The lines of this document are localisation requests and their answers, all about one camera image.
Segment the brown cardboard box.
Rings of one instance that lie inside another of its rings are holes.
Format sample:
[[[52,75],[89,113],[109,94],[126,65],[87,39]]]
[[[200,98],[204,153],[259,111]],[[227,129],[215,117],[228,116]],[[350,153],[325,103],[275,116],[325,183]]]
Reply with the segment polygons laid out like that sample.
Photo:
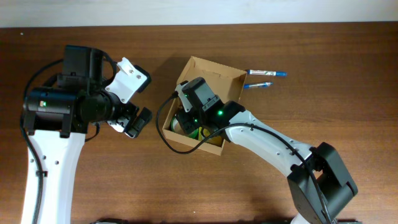
[[[221,98],[222,102],[226,103],[229,100],[238,102],[243,91],[246,76],[247,73],[244,70],[192,56],[182,70],[177,84],[202,77],[211,90]],[[196,136],[191,138],[182,132],[173,131],[172,120],[177,110],[181,107],[182,103],[180,100],[174,99],[163,124],[162,134],[167,140],[195,147],[200,142]]]

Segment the yellow sticky note pad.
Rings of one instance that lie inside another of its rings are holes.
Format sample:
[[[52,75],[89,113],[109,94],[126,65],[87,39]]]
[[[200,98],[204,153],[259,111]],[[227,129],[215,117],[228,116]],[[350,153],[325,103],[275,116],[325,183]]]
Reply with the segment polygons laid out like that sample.
[[[207,138],[211,133],[209,132],[209,130],[200,127],[199,128],[199,133],[198,133],[198,140],[202,141],[205,138]],[[223,138],[221,136],[214,136],[212,138],[209,138],[207,141],[207,143],[215,145],[215,146],[221,146],[223,143]]]

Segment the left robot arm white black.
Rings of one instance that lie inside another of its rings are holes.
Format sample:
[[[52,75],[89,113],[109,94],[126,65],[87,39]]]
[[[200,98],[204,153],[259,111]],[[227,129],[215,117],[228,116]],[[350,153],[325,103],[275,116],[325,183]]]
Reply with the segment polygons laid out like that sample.
[[[20,129],[28,173],[22,223],[70,223],[75,173],[90,125],[139,136],[152,113],[131,103],[150,84],[147,71],[104,51],[67,45],[62,71],[23,93]]]

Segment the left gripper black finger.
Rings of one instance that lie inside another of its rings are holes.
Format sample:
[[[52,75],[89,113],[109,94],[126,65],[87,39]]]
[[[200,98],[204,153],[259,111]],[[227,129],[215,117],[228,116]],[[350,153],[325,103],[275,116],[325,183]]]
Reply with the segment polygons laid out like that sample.
[[[144,107],[134,119],[130,119],[124,128],[124,133],[130,138],[137,138],[144,127],[151,121],[152,112]]]
[[[137,75],[136,78],[139,80],[139,88],[137,89],[138,93],[142,93],[147,87],[148,85],[151,83],[152,78],[150,76],[150,74],[144,70],[143,68],[141,68],[138,65],[134,65],[134,68],[137,71]]]

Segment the blue ballpoint pen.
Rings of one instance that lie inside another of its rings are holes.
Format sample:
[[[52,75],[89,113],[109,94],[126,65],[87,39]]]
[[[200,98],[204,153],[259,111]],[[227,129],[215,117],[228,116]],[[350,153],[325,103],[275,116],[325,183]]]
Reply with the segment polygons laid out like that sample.
[[[273,85],[272,82],[260,82],[260,83],[248,83],[244,84],[244,89],[253,89],[253,88],[267,88]]]

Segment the green tape roll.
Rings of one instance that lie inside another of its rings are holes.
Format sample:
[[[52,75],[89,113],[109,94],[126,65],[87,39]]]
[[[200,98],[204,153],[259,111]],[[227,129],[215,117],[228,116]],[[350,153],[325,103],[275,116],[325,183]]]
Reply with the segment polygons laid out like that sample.
[[[186,134],[183,129],[181,128],[179,122],[177,121],[176,116],[174,116],[170,122],[170,129],[172,132],[180,134],[180,135],[184,135],[186,137],[192,138],[192,139],[198,139],[198,129],[194,130],[192,133],[190,134]]]

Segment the blue white marker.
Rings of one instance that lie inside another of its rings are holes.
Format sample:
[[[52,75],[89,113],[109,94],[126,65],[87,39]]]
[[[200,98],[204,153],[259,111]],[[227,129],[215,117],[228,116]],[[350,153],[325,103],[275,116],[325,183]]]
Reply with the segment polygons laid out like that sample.
[[[248,75],[263,75],[270,77],[286,77],[287,72],[270,70],[247,70]]]

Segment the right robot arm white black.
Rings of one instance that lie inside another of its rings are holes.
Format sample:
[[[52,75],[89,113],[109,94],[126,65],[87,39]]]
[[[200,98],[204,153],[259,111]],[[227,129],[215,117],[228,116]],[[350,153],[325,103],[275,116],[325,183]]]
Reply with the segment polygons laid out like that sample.
[[[205,79],[177,85],[183,108],[177,121],[184,133],[209,130],[242,146],[275,167],[286,179],[298,214],[292,223],[336,223],[358,188],[338,151],[323,142],[315,147],[296,141],[259,121],[249,110],[216,95]]]

